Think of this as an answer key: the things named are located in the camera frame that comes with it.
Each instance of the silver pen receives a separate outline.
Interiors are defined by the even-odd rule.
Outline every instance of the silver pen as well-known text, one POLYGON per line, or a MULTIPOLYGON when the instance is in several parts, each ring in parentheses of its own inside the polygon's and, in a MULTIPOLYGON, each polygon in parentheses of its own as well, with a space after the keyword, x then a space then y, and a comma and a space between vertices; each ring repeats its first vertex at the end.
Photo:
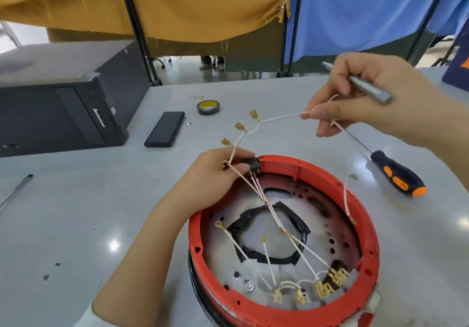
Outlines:
POLYGON ((32 179, 33 175, 30 174, 28 175, 26 178, 24 178, 18 185, 16 188, 13 189, 13 191, 11 193, 9 193, 7 195, 6 198, 4 198, 2 200, 2 202, 0 202, 0 213, 1 211, 3 210, 3 208, 5 207, 5 205, 7 204, 7 202, 9 202, 10 200, 12 200, 16 194, 18 194, 22 188, 24 188, 26 186, 27 183, 29 183, 32 179))
MULTIPOLYGON (((321 62, 321 64, 327 70, 331 71, 332 63, 321 62)), ((354 83, 360 90, 365 92, 369 97, 380 102, 381 104, 388 105, 393 99, 393 96, 390 93, 386 93, 384 90, 375 87, 373 84, 370 84, 368 81, 364 81, 363 79, 355 75, 349 75, 348 79, 349 81, 354 83)))

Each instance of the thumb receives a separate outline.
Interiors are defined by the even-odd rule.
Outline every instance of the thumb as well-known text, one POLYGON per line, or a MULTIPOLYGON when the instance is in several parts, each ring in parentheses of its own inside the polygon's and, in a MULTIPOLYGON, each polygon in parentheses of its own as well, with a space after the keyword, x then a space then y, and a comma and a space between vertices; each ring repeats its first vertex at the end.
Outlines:
MULTIPOLYGON (((251 169, 251 167, 249 166, 249 164, 246 164, 246 163, 239 163, 239 164, 234 164, 233 167, 241 174, 241 175, 244 175, 246 174, 249 169, 251 169)), ((228 172, 227 174, 229 174, 230 178, 232 181, 235 181, 237 178, 239 178, 239 175, 238 173, 236 173, 234 170, 232 170, 231 168, 228 168, 226 170, 226 172, 228 172)))
POLYGON ((366 97, 325 102, 313 107, 309 116, 316 120, 350 120, 366 122, 372 104, 365 104, 366 97))

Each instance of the black power bank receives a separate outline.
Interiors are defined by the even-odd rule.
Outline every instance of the black power bank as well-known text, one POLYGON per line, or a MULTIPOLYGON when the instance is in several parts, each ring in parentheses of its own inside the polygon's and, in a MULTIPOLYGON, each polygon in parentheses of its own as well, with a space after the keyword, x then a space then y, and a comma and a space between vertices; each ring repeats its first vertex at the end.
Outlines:
POLYGON ((182 111, 164 112, 145 141, 145 147, 168 148, 173 146, 184 116, 185 113, 182 111))

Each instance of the person's left hand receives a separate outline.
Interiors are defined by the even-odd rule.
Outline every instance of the person's left hand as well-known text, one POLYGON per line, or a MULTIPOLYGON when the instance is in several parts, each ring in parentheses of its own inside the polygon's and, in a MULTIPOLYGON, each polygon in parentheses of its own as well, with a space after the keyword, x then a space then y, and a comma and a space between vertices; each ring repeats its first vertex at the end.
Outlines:
MULTIPOLYGON (((234 170, 224 165, 232 152, 233 147, 226 147, 201 153, 167 196, 184 206, 188 216, 217 203, 239 177, 234 170)), ((233 163, 254 156, 254 153, 237 147, 233 163)), ((249 170, 249 164, 233 166, 243 175, 249 170)))

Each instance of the white sleeve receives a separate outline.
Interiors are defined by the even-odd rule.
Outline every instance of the white sleeve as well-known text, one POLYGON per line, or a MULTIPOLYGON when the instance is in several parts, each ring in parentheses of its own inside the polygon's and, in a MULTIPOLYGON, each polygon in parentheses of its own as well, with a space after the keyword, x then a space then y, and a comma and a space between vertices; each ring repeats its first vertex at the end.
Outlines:
POLYGON ((99 318, 94 312, 93 309, 88 307, 86 312, 80 318, 80 320, 75 324, 75 327, 116 327, 106 321, 103 321, 99 318))

